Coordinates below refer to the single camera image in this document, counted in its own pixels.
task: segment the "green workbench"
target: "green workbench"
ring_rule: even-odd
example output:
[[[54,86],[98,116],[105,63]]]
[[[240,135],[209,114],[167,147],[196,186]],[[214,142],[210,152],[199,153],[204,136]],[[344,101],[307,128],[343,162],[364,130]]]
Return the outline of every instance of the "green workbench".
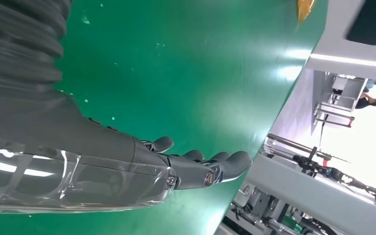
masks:
[[[318,0],[73,1],[64,82],[83,114],[169,153],[255,155],[326,21]],[[212,235],[243,177],[134,211],[0,215],[0,235]]]

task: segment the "plastic wrap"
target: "plastic wrap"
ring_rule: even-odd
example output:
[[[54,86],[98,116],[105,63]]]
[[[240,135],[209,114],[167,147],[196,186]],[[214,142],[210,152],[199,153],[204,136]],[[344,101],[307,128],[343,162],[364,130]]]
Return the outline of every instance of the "plastic wrap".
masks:
[[[0,140],[0,212],[99,212],[151,206],[169,195],[174,175],[170,167]]]
[[[298,0],[298,21],[302,23],[315,6],[316,0]]]

